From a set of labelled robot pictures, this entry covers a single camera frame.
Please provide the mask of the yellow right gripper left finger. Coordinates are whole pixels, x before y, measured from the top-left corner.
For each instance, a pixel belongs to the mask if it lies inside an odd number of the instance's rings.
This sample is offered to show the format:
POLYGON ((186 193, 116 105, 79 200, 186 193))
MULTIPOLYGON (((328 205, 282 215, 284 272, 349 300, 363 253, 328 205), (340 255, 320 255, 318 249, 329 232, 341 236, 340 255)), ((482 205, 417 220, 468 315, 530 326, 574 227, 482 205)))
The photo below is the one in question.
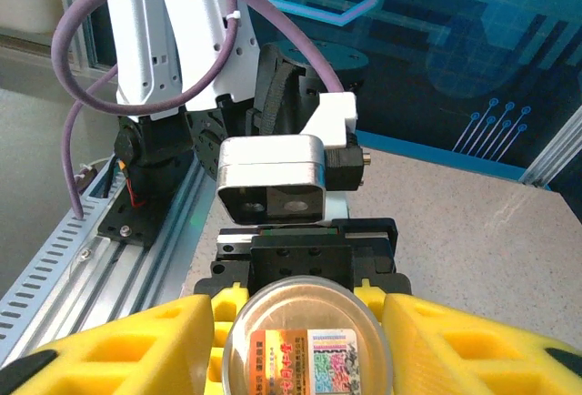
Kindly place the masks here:
POLYGON ((50 343, 1 369, 4 394, 201 394, 214 337, 193 295, 50 343))

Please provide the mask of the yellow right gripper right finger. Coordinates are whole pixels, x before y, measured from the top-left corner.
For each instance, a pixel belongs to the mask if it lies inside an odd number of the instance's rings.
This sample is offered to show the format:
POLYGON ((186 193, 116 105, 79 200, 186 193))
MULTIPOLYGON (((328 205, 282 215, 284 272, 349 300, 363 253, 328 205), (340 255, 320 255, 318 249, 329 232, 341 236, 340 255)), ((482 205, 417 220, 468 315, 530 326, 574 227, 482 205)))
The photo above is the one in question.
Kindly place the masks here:
POLYGON ((581 352, 413 296, 389 294, 395 394, 578 394, 581 352))

